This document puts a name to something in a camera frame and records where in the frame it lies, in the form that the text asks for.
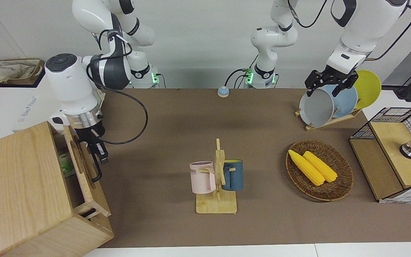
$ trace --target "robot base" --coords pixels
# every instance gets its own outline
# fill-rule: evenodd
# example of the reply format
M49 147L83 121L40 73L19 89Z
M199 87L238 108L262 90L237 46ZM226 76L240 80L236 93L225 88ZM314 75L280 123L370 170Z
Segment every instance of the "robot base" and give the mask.
M268 79L263 79L259 75L250 75L248 79L245 80L245 88L274 88L275 86L275 74L272 74Z
M135 76L132 76L131 81L129 82L126 88L159 88L158 69L153 67L151 64L150 70L144 75L143 78L138 79Z

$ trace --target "pink mug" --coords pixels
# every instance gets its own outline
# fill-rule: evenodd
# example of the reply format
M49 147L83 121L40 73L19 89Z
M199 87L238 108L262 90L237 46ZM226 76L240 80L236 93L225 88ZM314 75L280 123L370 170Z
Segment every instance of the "pink mug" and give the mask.
M189 164L191 189L193 193L205 194L215 191L215 171L213 162L197 161Z

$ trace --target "yellow plate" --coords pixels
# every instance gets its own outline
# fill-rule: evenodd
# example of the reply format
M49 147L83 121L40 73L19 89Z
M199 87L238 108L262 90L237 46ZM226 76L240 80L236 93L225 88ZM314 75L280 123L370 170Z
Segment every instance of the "yellow plate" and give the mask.
M359 78L354 83L357 96L360 99L356 109L363 109L373 104L380 95L381 82L375 73L368 70L358 70Z

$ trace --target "green indicator light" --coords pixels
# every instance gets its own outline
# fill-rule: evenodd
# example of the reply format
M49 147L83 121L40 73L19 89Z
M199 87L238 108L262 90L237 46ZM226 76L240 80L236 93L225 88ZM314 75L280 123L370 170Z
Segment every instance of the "green indicator light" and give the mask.
M152 79L153 79L153 83L157 84L158 83L158 76L155 73L152 73Z
M247 84L250 84L253 82L253 72L249 71L249 76L247 77Z

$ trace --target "wicker basket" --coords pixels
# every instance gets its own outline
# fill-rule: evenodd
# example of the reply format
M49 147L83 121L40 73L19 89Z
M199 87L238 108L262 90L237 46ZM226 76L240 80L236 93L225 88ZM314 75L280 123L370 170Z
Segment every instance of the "wicker basket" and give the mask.
M333 169L338 177L334 182L324 182L315 186L294 164L290 155L286 155L286 169L294 184L306 195L321 201L334 201L347 196L353 187L353 172L347 160L327 143L317 140L302 140L290 147L291 150L303 155L310 151Z

